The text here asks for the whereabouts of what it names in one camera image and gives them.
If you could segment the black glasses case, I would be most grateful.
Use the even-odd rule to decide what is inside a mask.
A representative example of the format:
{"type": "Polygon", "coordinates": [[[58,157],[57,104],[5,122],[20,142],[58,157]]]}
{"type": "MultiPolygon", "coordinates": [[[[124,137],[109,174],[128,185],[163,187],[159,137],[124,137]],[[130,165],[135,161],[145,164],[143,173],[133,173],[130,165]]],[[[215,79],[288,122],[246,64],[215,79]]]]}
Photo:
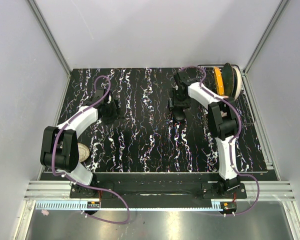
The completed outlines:
{"type": "Polygon", "coordinates": [[[175,106],[171,110],[171,113],[172,113],[174,121],[177,123],[183,123],[186,120],[186,115],[185,115],[184,109],[181,107],[175,106]]]}

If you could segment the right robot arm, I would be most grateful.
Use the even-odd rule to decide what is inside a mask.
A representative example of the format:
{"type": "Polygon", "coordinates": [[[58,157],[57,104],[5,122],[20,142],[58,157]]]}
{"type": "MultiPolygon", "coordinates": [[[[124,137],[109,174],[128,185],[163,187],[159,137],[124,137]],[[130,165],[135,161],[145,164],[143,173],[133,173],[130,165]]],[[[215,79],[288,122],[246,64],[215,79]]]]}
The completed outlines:
{"type": "Polygon", "coordinates": [[[185,109],[195,100],[207,109],[207,123],[210,133],[217,143],[219,156],[219,181],[216,189],[222,198],[229,198],[241,182],[235,172],[235,147],[231,139],[238,133],[240,122],[235,114],[235,101],[232,97],[220,96],[200,82],[198,78],[189,78],[184,71],[173,76],[177,89],[169,93],[168,108],[176,122],[184,122],[185,109]]]}

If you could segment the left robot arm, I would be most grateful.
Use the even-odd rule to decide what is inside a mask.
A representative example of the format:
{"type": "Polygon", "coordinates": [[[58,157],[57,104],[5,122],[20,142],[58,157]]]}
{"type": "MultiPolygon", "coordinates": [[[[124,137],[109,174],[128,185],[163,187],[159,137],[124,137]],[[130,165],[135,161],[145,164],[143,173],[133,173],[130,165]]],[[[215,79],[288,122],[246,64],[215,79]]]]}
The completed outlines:
{"type": "Polygon", "coordinates": [[[97,88],[94,95],[83,102],[78,111],[57,126],[48,126],[43,131],[40,153],[41,165],[55,175],[70,177],[81,185],[80,192],[87,198],[98,193],[97,177],[79,161],[78,137],[97,121],[111,124],[119,118],[120,104],[107,89],[97,88]]]}

